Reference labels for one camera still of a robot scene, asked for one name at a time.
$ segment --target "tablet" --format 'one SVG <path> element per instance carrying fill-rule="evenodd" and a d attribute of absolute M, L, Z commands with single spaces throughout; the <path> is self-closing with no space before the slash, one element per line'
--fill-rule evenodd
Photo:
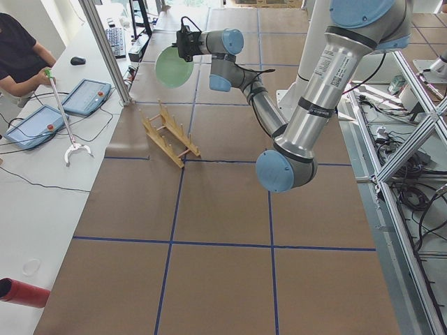
<path fill-rule="evenodd" d="M 112 85 L 107 82 L 83 79 L 62 102 L 64 111 L 88 116 L 103 104 L 111 88 Z"/>
<path fill-rule="evenodd" d="M 19 124 L 12 125 L 4 137 L 21 149 L 32 149 L 64 126 L 61 113 L 43 105 Z"/>

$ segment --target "red tube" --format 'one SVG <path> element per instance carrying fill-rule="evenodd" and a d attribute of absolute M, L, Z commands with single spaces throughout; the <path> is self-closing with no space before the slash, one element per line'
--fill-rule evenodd
<path fill-rule="evenodd" d="M 0 301 L 43 308 L 47 304 L 50 291 L 10 278 L 0 280 Z"/>

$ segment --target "black shirt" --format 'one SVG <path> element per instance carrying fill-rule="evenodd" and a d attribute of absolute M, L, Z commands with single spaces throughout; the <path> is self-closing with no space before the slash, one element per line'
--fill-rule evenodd
<path fill-rule="evenodd" d="M 25 82 L 48 64 L 34 51 L 36 39 L 8 14 L 0 13 L 0 80 Z"/>

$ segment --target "desk surface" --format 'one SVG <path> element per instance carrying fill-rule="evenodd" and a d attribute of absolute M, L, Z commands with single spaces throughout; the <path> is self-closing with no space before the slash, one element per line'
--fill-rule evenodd
<path fill-rule="evenodd" d="M 74 56 L 84 57 L 87 63 L 84 66 L 70 65 L 70 59 Z M 125 73 L 129 62 L 122 59 L 118 64 Z M 112 83 L 88 24 L 84 24 L 57 60 L 52 74 L 61 92 L 70 92 L 83 78 Z M 36 94 L 47 92 L 52 92 L 50 87 L 39 87 Z M 52 96 L 41 96 L 40 100 L 57 107 Z M 29 101 L 20 116 L 26 117 L 40 105 L 37 100 Z M 93 158 L 84 151 L 75 152 L 71 155 L 71 166 L 66 167 L 64 154 L 71 143 L 67 135 L 57 135 L 33 151 L 1 155 L 18 149 L 14 145 L 1 146 L 1 166 L 34 183 L 89 191 L 122 111 L 116 92 L 103 105 L 103 109 L 111 114 L 98 110 L 72 127 L 74 134 L 89 140 L 111 119 L 93 142 L 77 140 L 90 146 Z M 80 119 L 70 118 L 71 122 Z M 0 144 L 5 143 L 5 139 L 0 141 Z M 3 170 L 0 170 L 0 184 L 1 226 L 4 232 L 8 232 L 0 236 L 1 275 L 51 289 L 88 193 L 32 186 Z M 40 269 L 34 275 L 27 276 L 24 266 L 33 259 L 40 261 Z M 25 306 L 0 304 L 0 334 L 32 334 L 41 313 L 42 310 Z"/>

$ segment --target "label sticker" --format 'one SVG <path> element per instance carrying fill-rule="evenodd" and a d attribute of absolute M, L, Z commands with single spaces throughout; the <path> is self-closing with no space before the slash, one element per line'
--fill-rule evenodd
<path fill-rule="evenodd" d="M 344 89 L 355 66 L 356 61 L 353 57 L 341 52 L 324 50 L 314 73 L 324 84 Z"/>

